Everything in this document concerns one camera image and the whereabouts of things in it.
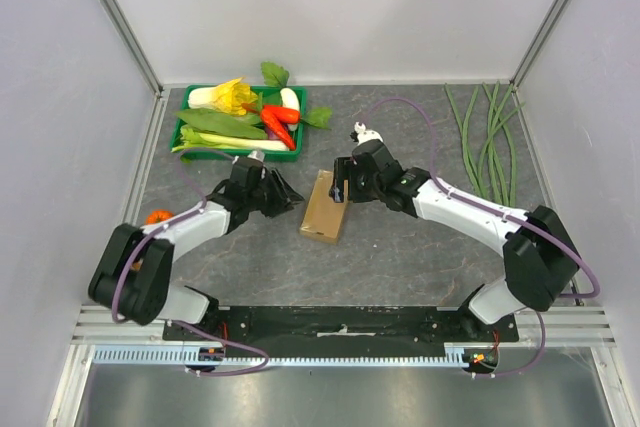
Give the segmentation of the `brown cardboard express box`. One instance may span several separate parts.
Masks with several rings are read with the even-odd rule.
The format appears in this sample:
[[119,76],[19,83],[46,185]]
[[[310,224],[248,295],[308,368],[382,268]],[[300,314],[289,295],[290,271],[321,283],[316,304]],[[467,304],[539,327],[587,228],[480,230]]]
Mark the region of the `brown cardboard express box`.
[[336,203],[329,195],[333,173],[320,170],[307,202],[299,233],[311,240],[336,245],[346,216],[347,203]]

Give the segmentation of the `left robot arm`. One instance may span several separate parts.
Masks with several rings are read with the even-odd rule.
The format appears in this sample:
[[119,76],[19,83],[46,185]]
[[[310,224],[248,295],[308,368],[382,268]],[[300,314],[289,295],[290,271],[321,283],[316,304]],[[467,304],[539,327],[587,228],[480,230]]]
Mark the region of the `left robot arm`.
[[216,300],[172,282],[174,262],[233,232],[253,212],[275,218],[302,201],[277,169],[255,157],[237,158],[229,177],[194,207],[140,227],[117,226],[89,283],[88,296],[110,309],[116,323],[181,321],[196,339],[211,339],[220,325],[212,310]]

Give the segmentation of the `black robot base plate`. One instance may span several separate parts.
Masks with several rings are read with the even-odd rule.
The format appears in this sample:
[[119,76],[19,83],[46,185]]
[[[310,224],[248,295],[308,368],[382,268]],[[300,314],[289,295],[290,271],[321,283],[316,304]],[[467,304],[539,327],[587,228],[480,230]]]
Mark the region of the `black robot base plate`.
[[276,340],[369,336],[416,338],[430,344],[515,343],[515,317],[485,325],[461,308],[433,306],[232,306],[205,314],[196,327],[208,334],[260,349]]

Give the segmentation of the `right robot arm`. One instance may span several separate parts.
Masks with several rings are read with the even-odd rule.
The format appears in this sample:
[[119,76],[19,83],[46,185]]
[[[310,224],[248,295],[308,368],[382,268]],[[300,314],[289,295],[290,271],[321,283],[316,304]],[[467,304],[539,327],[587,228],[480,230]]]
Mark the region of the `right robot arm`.
[[511,209],[460,192],[425,169],[402,167],[379,139],[334,160],[327,196],[336,204],[379,201],[451,228],[500,256],[503,275],[476,289],[460,308],[458,328],[469,340],[483,339],[494,324],[523,309],[547,311],[580,269],[580,256],[554,210]]

